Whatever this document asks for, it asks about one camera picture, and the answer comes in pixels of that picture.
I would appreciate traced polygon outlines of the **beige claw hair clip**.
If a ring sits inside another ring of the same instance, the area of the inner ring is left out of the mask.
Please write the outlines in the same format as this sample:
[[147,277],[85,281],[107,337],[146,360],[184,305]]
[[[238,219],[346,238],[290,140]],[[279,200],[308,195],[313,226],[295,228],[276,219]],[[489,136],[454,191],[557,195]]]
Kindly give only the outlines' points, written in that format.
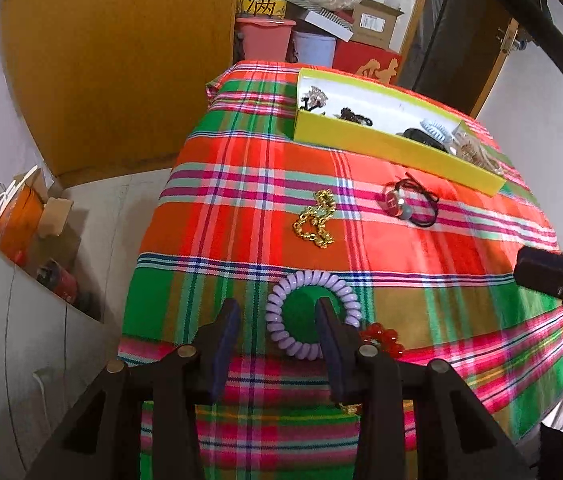
[[499,162],[471,134],[466,134],[463,131],[454,133],[452,147],[455,150],[456,156],[463,159],[464,162],[469,162],[469,164],[487,170],[491,174],[497,174],[498,176],[504,174]]

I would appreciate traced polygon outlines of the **black fitness band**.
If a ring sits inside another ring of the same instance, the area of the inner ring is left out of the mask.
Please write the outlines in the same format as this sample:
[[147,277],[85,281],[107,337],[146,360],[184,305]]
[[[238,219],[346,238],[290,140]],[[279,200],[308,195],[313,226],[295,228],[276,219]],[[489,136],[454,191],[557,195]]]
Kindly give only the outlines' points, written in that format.
[[416,128],[408,128],[402,133],[403,138],[418,142],[423,145],[429,146],[429,148],[435,148],[443,153],[447,152],[444,144],[437,139],[434,139],[429,133]]

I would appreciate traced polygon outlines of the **rhinestone hair clip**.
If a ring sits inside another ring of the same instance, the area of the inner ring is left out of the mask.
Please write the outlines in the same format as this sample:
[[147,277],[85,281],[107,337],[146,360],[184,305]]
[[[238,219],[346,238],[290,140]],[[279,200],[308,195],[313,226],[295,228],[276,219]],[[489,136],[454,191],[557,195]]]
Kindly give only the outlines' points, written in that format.
[[324,106],[326,106],[328,98],[325,94],[325,92],[323,90],[321,90],[320,88],[317,88],[315,86],[312,86],[309,90],[307,90],[306,94],[301,98],[301,105],[302,105],[302,100],[304,98],[309,98],[311,100],[320,100],[321,102],[324,103]]

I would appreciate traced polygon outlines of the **plaid tablecloth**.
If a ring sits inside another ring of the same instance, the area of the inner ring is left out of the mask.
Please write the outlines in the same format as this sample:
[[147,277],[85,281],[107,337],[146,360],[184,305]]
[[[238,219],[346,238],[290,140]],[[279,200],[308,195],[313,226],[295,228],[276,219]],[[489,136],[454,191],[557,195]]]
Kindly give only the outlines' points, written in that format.
[[140,245],[119,353],[164,356],[242,305],[224,396],[197,411],[210,479],[347,479],[359,421],[330,401],[325,364],[268,337],[265,304],[298,270],[342,278],[362,318],[392,328],[408,362],[448,360],[513,439],[563,397],[563,308],[513,280],[524,245],[557,236],[520,174],[487,196],[419,172],[440,198],[422,229],[388,217],[383,188],[402,166],[295,143],[299,70],[241,62],[208,84]]

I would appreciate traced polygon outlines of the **grey drawer cabinet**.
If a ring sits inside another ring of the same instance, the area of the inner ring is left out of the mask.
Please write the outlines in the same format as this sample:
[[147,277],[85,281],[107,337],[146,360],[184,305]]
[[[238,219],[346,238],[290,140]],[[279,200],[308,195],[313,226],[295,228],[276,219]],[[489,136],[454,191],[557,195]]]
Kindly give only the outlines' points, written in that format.
[[116,343],[0,253],[0,479],[24,478]]

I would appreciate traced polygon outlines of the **yellow shallow box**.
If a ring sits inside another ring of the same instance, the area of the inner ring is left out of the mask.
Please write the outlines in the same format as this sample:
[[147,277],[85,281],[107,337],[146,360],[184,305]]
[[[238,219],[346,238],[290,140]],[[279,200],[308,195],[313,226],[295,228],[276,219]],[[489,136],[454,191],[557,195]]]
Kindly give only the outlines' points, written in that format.
[[[301,110],[312,86],[328,98],[323,108]],[[297,118],[293,140],[338,148],[434,174],[493,196],[505,179],[427,145],[403,138],[408,128],[426,125],[452,133],[468,120],[420,96],[349,75],[301,68],[297,82]]]

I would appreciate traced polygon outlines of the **orange container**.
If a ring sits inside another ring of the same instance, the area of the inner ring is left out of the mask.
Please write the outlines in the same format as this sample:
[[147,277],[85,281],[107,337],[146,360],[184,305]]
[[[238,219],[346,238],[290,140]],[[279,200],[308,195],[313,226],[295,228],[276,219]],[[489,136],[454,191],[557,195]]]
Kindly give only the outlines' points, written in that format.
[[0,214],[0,252],[13,263],[26,258],[43,210],[38,192],[24,185]]

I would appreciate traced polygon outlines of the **wooden door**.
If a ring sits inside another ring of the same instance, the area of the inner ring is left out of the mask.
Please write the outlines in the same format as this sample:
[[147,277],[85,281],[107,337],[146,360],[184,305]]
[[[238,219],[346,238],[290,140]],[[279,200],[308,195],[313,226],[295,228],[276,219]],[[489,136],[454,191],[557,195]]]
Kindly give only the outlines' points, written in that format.
[[416,0],[397,84],[475,117],[517,32],[496,0]]

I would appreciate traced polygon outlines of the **red gift box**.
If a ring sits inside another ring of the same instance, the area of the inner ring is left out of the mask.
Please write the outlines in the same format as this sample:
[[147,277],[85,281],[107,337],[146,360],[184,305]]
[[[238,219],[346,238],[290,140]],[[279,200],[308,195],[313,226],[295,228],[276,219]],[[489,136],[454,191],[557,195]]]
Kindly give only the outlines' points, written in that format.
[[340,72],[377,79],[382,84],[393,84],[401,62],[402,56],[392,50],[338,40],[332,67]]

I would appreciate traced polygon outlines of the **blue plastic bucket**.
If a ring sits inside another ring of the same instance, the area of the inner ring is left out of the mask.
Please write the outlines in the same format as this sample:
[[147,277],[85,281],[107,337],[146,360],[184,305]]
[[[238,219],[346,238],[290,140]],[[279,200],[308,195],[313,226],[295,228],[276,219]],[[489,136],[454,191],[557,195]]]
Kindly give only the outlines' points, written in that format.
[[335,37],[294,30],[291,39],[293,54],[299,63],[326,68],[332,66],[337,45]]

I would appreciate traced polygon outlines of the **wooden wardrobe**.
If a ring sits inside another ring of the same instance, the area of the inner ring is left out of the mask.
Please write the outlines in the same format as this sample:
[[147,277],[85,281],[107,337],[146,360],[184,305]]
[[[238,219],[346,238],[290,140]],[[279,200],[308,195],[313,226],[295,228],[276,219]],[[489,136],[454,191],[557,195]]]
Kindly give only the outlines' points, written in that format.
[[170,166],[233,63],[236,0],[2,0],[10,90],[63,186]]

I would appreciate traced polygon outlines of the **pink plastic bin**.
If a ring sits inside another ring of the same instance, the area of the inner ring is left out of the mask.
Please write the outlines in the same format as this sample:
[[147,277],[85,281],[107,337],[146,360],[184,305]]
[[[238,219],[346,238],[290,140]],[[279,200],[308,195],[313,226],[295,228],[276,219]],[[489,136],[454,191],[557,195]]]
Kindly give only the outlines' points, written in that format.
[[249,61],[283,62],[295,21],[278,18],[236,18],[242,36],[244,58]]

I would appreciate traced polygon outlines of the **brown cardboard box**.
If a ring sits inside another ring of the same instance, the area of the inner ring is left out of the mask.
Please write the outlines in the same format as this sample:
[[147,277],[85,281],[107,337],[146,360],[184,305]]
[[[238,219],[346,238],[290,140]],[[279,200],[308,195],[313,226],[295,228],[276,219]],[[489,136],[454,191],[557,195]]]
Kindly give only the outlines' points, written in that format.
[[375,0],[359,0],[353,9],[351,40],[388,50],[396,21],[402,14],[401,10]]

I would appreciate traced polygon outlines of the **white striped box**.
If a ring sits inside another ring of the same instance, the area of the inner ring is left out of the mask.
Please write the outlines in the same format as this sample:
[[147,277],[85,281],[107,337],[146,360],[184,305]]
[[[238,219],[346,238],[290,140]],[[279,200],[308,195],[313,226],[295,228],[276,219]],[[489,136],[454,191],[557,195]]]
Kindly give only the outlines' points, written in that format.
[[352,25],[329,11],[313,11],[293,6],[287,10],[287,14],[291,20],[309,24],[344,42],[350,41],[353,37]]

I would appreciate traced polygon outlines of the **yellow printed box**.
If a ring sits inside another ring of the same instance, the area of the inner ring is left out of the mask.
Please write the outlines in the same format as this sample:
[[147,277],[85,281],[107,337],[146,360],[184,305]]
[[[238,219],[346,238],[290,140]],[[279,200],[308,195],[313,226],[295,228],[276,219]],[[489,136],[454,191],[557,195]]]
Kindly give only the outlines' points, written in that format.
[[243,18],[275,18],[286,16],[286,0],[237,0],[236,15]]

